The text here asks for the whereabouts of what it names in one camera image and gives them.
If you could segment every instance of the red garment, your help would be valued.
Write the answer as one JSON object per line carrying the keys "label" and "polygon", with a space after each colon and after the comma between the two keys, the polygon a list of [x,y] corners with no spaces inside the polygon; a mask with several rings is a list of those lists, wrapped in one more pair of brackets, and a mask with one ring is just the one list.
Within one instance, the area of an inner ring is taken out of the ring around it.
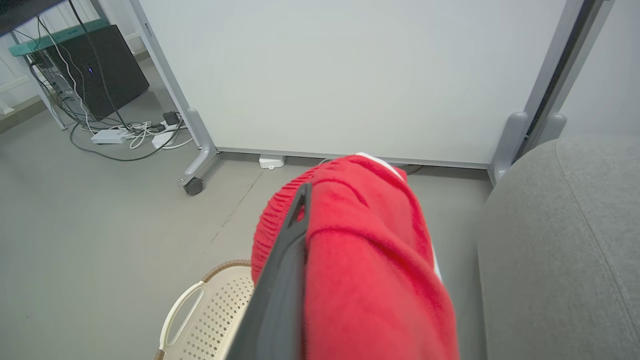
{"label": "red garment", "polygon": [[313,184],[307,231],[307,359],[458,359],[449,296],[434,273],[418,200],[383,165],[347,156],[311,168],[269,201],[252,276],[266,262],[296,190]]}

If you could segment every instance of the gray floor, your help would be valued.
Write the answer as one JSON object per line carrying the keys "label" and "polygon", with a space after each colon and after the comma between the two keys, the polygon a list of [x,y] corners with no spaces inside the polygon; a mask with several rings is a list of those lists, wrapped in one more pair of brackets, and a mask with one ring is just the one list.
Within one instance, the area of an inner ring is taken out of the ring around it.
{"label": "gray floor", "polygon": [[[151,88],[122,115],[159,121],[173,104],[150,60]],[[91,145],[115,156],[150,151]],[[193,144],[122,163],[76,149],[44,112],[0,135],[0,348],[3,359],[149,359],[175,299],[207,271],[248,259],[267,200],[318,159],[262,170],[221,154],[188,197],[176,187]],[[179,142],[188,139],[181,135]],[[486,172],[423,168],[410,176],[458,316],[462,359],[483,359],[473,229]]]}

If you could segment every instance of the laundry basket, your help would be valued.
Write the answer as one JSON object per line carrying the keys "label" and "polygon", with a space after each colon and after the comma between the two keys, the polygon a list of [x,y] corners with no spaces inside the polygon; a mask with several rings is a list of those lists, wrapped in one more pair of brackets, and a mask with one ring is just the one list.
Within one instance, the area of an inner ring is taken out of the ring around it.
{"label": "laundry basket", "polygon": [[[251,263],[234,260],[217,266],[174,303],[160,333],[156,360],[224,359],[253,294]],[[173,339],[178,310],[188,298],[195,303]]]}
{"label": "laundry basket", "polygon": [[[156,360],[300,359],[310,209],[311,184],[306,183],[287,212],[255,291],[250,262],[242,260],[218,266],[187,289],[164,321]],[[169,342],[175,314],[196,291],[195,305]]]}

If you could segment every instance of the black caster wheel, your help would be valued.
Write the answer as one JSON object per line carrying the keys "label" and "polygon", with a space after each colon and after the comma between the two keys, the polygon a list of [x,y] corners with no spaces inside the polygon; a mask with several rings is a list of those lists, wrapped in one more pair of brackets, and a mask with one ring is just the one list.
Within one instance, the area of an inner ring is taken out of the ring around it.
{"label": "black caster wheel", "polygon": [[202,184],[202,179],[193,177],[191,178],[191,180],[189,180],[187,185],[183,186],[183,188],[184,188],[184,191],[186,191],[189,195],[193,196],[193,195],[198,195],[204,188],[204,185]]}

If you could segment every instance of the computer tower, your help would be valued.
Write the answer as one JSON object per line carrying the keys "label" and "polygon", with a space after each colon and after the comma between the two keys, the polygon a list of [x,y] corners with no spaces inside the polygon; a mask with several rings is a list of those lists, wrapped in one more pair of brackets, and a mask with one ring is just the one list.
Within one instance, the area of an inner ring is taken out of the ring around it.
{"label": "computer tower", "polygon": [[[91,37],[95,54],[87,36]],[[62,41],[58,47],[76,81],[77,93],[82,97],[91,115],[107,117],[113,113],[113,106],[120,109],[149,88],[145,75],[116,25]],[[39,59],[35,60],[35,63],[47,80],[54,84],[54,88],[62,92],[58,100],[62,100],[73,112],[83,113],[79,104],[75,103],[78,99],[70,90],[73,89],[73,80],[69,77],[67,65],[54,46],[46,47],[43,51],[46,58],[38,56]],[[109,103],[102,84],[96,54],[100,58],[113,106]]]}

